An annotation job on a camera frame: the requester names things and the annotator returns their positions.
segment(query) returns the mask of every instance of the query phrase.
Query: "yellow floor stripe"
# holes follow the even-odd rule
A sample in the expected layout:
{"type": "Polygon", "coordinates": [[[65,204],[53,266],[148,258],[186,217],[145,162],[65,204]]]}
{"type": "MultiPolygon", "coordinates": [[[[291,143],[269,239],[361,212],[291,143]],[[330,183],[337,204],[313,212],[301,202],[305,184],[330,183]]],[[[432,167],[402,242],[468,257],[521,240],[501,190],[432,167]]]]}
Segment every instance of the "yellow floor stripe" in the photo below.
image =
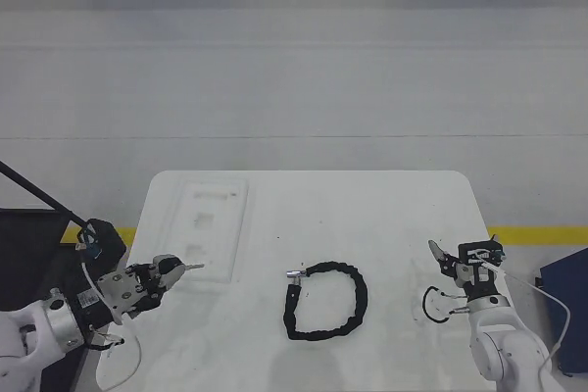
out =
{"type": "MultiPolygon", "coordinates": [[[[119,227],[117,231],[126,246],[131,246],[135,227],[119,227]]],[[[588,245],[588,226],[492,226],[488,232],[498,234],[504,245],[588,245]]],[[[78,227],[68,227],[61,242],[75,243],[77,233],[78,227]]]]}
{"type": "MultiPolygon", "coordinates": [[[[137,230],[135,227],[116,227],[118,234],[124,241],[126,246],[131,246],[133,244],[133,239],[135,239],[135,231],[137,230]]],[[[61,238],[61,242],[67,244],[75,244],[76,243],[76,235],[80,231],[80,227],[68,227],[66,232],[63,234],[63,238],[61,238]]]]}

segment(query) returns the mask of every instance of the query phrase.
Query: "concrete floor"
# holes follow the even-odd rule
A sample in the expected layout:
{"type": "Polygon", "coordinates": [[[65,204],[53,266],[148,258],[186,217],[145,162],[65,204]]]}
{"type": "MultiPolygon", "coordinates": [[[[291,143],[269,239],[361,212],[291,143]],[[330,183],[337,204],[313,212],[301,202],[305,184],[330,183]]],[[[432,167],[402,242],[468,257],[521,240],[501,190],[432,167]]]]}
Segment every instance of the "concrete floor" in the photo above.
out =
{"type": "Polygon", "coordinates": [[[588,225],[588,1],[152,4],[0,1],[0,158],[79,214],[136,226],[163,170],[455,170],[487,225],[588,225]]]}

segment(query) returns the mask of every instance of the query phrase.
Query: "white table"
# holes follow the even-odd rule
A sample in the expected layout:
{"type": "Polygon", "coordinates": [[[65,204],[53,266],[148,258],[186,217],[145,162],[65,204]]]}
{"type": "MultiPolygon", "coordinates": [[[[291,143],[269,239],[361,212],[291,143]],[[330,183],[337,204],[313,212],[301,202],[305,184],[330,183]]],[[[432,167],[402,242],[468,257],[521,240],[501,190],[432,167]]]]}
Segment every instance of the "white table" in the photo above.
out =
{"type": "MultiPolygon", "coordinates": [[[[467,317],[439,325],[420,310],[429,285],[459,292],[440,273],[427,240],[457,254],[458,244],[488,235],[463,175],[164,171],[151,182],[129,264],[147,263],[166,253],[162,243],[173,245],[161,241],[163,217],[170,214],[179,184],[192,178],[247,180],[232,274],[206,281],[202,270],[193,270],[166,294],[159,309],[135,319],[143,362],[118,391],[494,389],[470,355],[467,317]],[[354,265],[364,276],[369,300],[364,323],[346,337],[290,341],[282,322],[289,283],[285,272],[327,260],[354,265]]],[[[184,218],[179,211],[174,214],[184,218]]],[[[208,274],[218,275],[216,269],[208,274]]],[[[509,297],[504,280],[497,283],[509,297]]],[[[299,330],[330,329],[352,314],[355,296],[347,276],[324,273],[304,278],[302,285],[299,330]]],[[[110,331],[125,333],[117,326],[110,331]]],[[[105,387],[126,376],[135,353],[128,341],[109,358],[103,354],[99,384],[105,387]]]]}

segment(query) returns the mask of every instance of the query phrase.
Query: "black chain lock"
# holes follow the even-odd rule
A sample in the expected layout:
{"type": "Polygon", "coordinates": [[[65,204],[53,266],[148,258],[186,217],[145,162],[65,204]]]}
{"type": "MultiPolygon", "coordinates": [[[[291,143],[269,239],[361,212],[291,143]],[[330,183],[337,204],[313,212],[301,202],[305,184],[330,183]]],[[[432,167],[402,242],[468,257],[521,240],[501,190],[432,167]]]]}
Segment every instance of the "black chain lock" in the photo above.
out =
{"type": "Polygon", "coordinates": [[[334,336],[346,336],[364,321],[364,314],[368,307],[368,288],[364,282],[364,277],[355,267],[349,266],[346,263],[323,262],[305,270],[291,270],[287,273],[287,276],[294,279],[294,282],[287,286],[285,313],[283,314],[283,323],[285,324],[285,329],[287,329],[287,337],[290,340],[319,341],[330,339],[334,336]],[[299,295],[301,294],[300,278],[302,276],[311,276],[316,272],[329,272],[331,270],[346,273],[355,281],[355,313],[339,328],[312,332],[297,331],[294,312],[296,311],[299,295]]]}

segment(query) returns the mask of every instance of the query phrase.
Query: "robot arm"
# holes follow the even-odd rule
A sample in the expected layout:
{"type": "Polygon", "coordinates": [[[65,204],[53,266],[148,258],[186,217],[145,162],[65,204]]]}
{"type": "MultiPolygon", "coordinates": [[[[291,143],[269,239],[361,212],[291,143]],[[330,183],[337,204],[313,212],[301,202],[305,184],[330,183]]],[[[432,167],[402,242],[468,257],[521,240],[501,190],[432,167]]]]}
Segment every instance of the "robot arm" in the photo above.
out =
{"type": "MultiPolygon", "coordinates": [[[[164,293],[187,270],[202,266],[186,266],[172,255],[157,256],[152,264],[112,271],[97,283],[115,314],[127,313],[135,318],[159,307],[164,293]]],[[[89,297],[90,305],[99,300],[89,297]]],[[[76,298],[66,298],[59,289],[52,289],[45,301],[14,312],[0,312],[0,392],[36,392],[41,372],[69,351],[81,345],[94,350],[109,348],[89,345],[83,336],[113,322],[112,312],[106,307],[92,310],[70,305],[78,303],[76,298]]]]}
{"type": "Polygon", "coordinates": [[[494,284],[489,268],[504,259],[495,239],[460,245],[460,257],[443,252],[435,242],[429,248],[443,274],[455,279],[467,304],[452,314],[468,313],[470,351],[479,373],[497,383],[500,392],[564,392],[551,375],[551,359],[544,342],[518,317],[494,284]]]}

